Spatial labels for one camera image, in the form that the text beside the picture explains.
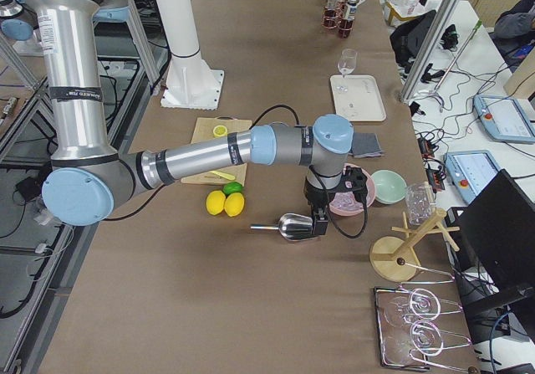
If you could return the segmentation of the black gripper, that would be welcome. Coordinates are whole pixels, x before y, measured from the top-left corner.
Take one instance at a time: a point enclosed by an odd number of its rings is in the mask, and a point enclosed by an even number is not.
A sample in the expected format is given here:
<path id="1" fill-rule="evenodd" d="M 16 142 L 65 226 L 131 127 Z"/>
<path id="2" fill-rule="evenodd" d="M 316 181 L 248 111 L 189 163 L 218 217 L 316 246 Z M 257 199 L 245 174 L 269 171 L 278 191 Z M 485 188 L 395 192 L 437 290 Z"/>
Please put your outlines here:
<path id="1" fill-rule="evenodd" d="M 304 185 L 304 195 L 311 209 L 313 220 L 312 234 L 323 236 L 326 234 L 329 225 L 329 204 L 333 201 L 334 195 L 328 190 L 318 189 L 308 181 Z"/>

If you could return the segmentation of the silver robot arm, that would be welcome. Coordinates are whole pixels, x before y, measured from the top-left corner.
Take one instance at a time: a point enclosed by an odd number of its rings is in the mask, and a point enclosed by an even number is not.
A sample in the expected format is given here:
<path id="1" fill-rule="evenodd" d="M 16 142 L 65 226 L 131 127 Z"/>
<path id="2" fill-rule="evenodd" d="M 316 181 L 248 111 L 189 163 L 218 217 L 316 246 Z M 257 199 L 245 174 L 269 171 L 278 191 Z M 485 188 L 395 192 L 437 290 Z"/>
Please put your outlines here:
<path id="1" fill-rule="evenodd" d="M 48 73 L 58 147 L 42 196 L 64 223 L 87 226 L 147 190 L 247 162 L 308 169 L 304 193 L 311 207 L 309 237 L 325 234 L 329 203 L 345 189 L 354 128 L 339 115 L 312 126 L 254 126 L 248 131 L 176 149 L 121 155 L 109 143 L 104 117 L 94 17 L 124 12 L 127 0 L 25 0 L 36 13 Z"/>

